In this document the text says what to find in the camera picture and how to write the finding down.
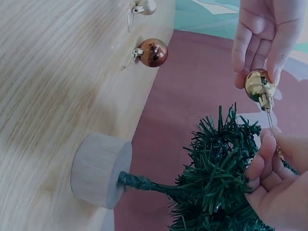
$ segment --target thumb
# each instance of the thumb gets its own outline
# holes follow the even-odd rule
[[[278,128],[273,128],[273,135],[282,154],[299,174],[308,170],[308,138],[285,134]]]
[[[279,84],[283,66],[296,44],[299,35],[300,27],[297,21],[281,24],[277,28],[267,60],[268,75],[271,82],[275,83],[275,85]]]

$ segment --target hand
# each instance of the hand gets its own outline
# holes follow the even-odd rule
[[[283,65],[298,40],[307,0],[241,0],[232,49],[235,86],[244,88],[247,74],[264,68],[276,85]]]
[[[273,228],[308,230],[308,138],[273,130],[261,132],[261,147],[246,170],[253,193],[246,198],[260,219]],[[299,175],[285,168],[285,160]]]

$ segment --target fingernail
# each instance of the fingernail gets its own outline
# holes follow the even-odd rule
[[[281,69],[276,69],[274,72],[274,84],[277,86],[280,81]]]
[[[279,127],[277,127],[276,125],[273,125],[273,130],[276,132],[281,132],[281,130],[279,129]]]

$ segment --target finger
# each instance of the finger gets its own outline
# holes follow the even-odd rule
[[[264,68],[270,51],[271,41],[262,39],[251,64],[251,69]]]
[[[258,154],[264,159],[264,169],[260,179],[265,179],[272,172],[271,159],[276,151],[276,140],[271,134],[265,134]]]
[[[296,177],[296,174],[292,170],[284,167],[281,159],[275,154],[272,158],[273,171],[282,179]]]
[[[301,175],[308,171],[308,138],[290,135],[273,128],[273,135],[286,161]]]
[[[268,192],[262,186],[258,186],[252,193],[245,194],[248,203],[255,210],[258,216],[260,216],[260,205],[267,193]]]
[[[246,50],[251,37],[252,32],[250,29],[239,21],[232,48],[233,70],[236,73],[239,73],[244,69]]]
[[[251,164],[245,171],[245,176],[250,180],[253,181],[260,177],[261,172],[264,168],[264,159],[259,156],[258,154],[254,157],[251,161]]]
[[[259,48],[261,39],[257,35],[252,35],[249,45],[246,50],[245,54],[245,68],[249,71],[251,71],[251,64],[253,62],[253,59],[255,57],[255,54]]]
[[[270,80],[279,84],[282,68],[299,37],[298,21],[291,21],[278,26],[276,36],[268,56],[267,71]]]
[[[260,180],[260,185],[264,187],[266,191],[271,191],[277,185],[281,184],[282,179],[277,175],[276,172],[271,172],[266,178]]]
[[[260,132],[260,140],[261,140],[261,143],[263,142],[264,136],[265,136],[266,134],[271,134],[270,129],[265,128],[265,129],[262,129],[262,130],[261,130],[261,132]]]
[[[243,89],[245,87],[245,81],[246,81],[246,76],[248,75],[249,71],[247,69],[243,69],[239,73],[235,75],[235,87],[238,89]]]

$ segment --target gold ornament ball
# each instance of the gold ornament ball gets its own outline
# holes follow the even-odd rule
[[[245,91],[250,99],[259,102],[259,98],[264,94],[270,94],[273,97],[276,92],[276,86],[270,82],[267,71],[259,68],[248,74],[245,82]]]
[[[142,12],[143,15],[151,15],[155,13],[157,9],[156,2],[154,0],[139,0],[137,2],[138,6],[143,6],[144,11]]]

